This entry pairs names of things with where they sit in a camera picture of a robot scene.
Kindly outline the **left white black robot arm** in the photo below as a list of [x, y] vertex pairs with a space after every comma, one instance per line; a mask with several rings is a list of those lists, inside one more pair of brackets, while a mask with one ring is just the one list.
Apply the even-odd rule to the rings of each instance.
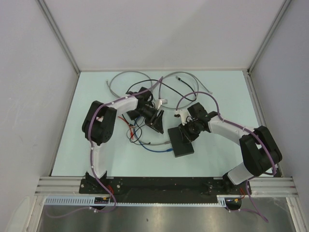
[[167, 100], [153, 101], [151, 96], [151, 91], [142, 87], [139, 92], [129, 92], [109, 103], [92, 102], [83, 122], [82, 132], [90, 143], [89, 174], [93, 178], [89, 186], [94, 192], [102, 193], [107, 187], [106, 180], [102, 178], [107, 173], [107, 167], [103, 164], [104, 158], [100, 150], [111, 139], [118, 116], [129, 113], [132, 120], [141, 116], [148, 127], [160, 134], [164, 133], [164, 111], [161, 106]]

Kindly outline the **black ethernet cable teal plug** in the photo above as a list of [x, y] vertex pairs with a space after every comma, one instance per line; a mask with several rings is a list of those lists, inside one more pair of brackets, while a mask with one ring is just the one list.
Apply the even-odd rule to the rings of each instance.
[[[180, 77], [176, 76], [176, 79], [180, 82], [182, 82], [183, 84], [185, 84], [187, 87], [190, 88], [191, 92], [194, 92], [193, 88], [185, 81], [183, 81]], [[194, 98], [193, 99], [189, 99], [187, 97], [185, 97], [186, 100], [190, 101], [190, 102], [195, 102], [197, 100], [197, 95], [194, 93]]]

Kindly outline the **black Mercury network switch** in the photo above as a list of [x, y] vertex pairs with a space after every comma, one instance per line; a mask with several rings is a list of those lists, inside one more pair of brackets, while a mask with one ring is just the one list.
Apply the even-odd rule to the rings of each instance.
[[168, 135], [174, 157], [179, 158], [194, 153], [192, 144], [184, 141], [183, 134], [178, 127], [168, 129]]

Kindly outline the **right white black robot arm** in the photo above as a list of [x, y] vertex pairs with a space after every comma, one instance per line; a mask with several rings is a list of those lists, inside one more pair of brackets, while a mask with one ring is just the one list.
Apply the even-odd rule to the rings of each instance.
[[223, 189], [234, 194], [243, 182], [268, 174], [276, 173], [276, 164], [282, 161], [282, 154], [265, 126], [258, 128], [241, 126], [224, 119], [218, 111], [207, 112], [196, 103], [186, 110], [177, 110], [175, 117], [180, 118], [178, 126], [184, 144], [197, 139], [201, 132], [218, 134], [240, 146], [242, 163], [223, 175]]

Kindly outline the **small black adapter box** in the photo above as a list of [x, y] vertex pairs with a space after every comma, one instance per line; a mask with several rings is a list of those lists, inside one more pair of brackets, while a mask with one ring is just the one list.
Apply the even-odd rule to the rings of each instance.
[[140, 116], [140, 114], [136, 111], [128, 111], [127, 115], [131, 120], [135, 120], [136, 118]]

